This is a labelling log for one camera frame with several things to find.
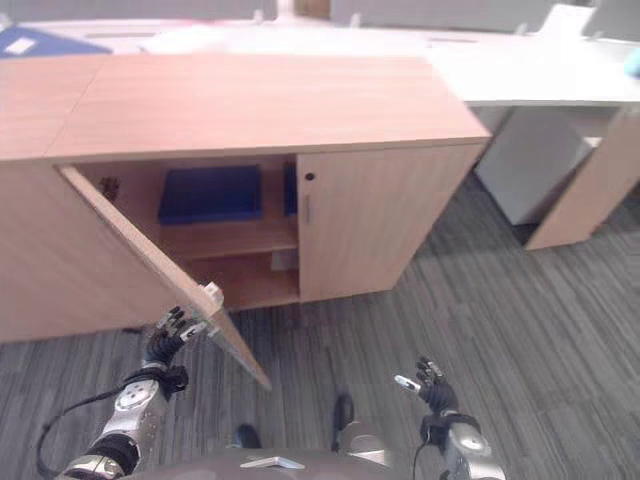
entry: closed cabinet door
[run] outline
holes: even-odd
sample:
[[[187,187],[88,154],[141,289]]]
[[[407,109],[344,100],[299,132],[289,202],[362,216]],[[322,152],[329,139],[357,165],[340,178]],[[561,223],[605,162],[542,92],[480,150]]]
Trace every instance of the closed cabinet door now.
[[[299,155],[302,300],[392,288],[481,148]]]

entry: blue box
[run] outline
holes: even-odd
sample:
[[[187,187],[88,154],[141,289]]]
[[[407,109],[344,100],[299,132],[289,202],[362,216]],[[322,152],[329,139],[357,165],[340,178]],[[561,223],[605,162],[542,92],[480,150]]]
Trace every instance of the blue box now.
[[[260,218],[260,180],[257,165],[170,170],[158,221],[185,225]]]

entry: small object on shelf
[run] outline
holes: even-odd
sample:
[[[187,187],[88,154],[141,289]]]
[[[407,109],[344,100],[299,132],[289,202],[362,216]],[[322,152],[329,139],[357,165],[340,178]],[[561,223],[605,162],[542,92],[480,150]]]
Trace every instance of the small object on shelf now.
[[[298,214],[298,180],[295,164],[284,166],[284,214],[285,216]]]
[[[261,218],[260,177],[257,165],[170,170],[158,221],[185,225]]]

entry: person's foot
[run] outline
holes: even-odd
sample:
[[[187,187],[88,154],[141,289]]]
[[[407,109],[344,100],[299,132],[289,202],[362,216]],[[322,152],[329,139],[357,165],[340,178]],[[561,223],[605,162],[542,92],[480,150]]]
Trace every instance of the person's foot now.
[[[238,448],[262,448],[258,432],[253,425],[243,423],[233,434],[233,443]]]
[[[353,422],[354,418],[355,406],[353,404],[353,398],[351,398],[351,395],[348,393],[343,393],[338,397],[335,407],[333,408],[332,452],[337,452],[340,449],[340,443],[338,442],[340,432],[344,430],[347,425]]]

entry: wooden panel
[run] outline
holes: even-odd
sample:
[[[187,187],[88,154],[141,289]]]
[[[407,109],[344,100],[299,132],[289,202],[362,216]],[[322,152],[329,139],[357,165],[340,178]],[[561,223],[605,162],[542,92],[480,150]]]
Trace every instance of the wooden panel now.
[[[314,18],[329,18],[331,0],[295,0],[298,15]]]
[[[600,147],[587,159],[526,245],[529,250],[587,240],[640,178],[640,110],[613,120]]]
[[[272,271],[271,255],[245,255],[183,264],[199,282],[215,281],[232,310],[285,305],[300,300],[298,272]]]
[[[54,170],[0,175],[0,341],[140,326],[178,298]]]
[[[158,242],[158,209],[164,191],[167,170],[160,162],[118,162],[79,165],[78,170],[104,193],[105,179],[118,182],[113,205],[144,235]]]
[[[220,329],[219,335],[232,346],[230,353],[265,387],[270,388],[269,379],[253,358],[249,347],[238,333],[231,320],[219,312],[215,303],[204,290],[156,245],[127,220],[91,183],[74,167],[60,169],[62,175],[73,185],[96,212],[129,244],[131,249],[155,271],[159,278],[171,288],[182,301],[193,306],[200,314]]]
[[[0,63],[0,162],[38,158],[56,139],[67,115],[104,56],[3,60]]]
[[[2,68],[24,67],[23,76],[40,79],[40,62],[6,60]],[[469,144],[487,135],[421,58],[118,55],[102,62],[73,112],[57,117],[65,128],[47,157],[299,153]],[[8,95],[23,93],[12,84]],[[36,92],[34,104],[42,98]],[[26,151],[14,160],[39,156]]]
[[[482,148],[300,155],[302,300],[393,287]]]
[[[298,248],[298,221],[284,216],[283,170],[262,168],[260,220],[164,226],[162,249],[184,259]]]

